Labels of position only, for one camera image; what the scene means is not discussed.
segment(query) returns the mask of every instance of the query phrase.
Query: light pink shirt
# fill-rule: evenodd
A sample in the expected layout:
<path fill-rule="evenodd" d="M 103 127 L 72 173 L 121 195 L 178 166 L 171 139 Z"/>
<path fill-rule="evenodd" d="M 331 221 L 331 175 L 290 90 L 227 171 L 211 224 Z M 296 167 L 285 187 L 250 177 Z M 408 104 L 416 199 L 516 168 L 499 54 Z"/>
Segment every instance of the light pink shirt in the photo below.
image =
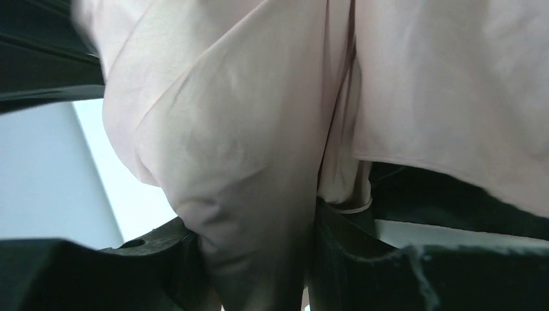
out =
<path fill-rule="evenodd" d="M 113 148 L 200 235 L 227 310 L 300 296 L 287 291 L 310 237 L 349 5 L 75 0 L 102 60 Z M 549 3 L 356 0 L 355 18 L 319 194 L 345 200 L 358 162 L 384 161 L 549 216 Z"/>

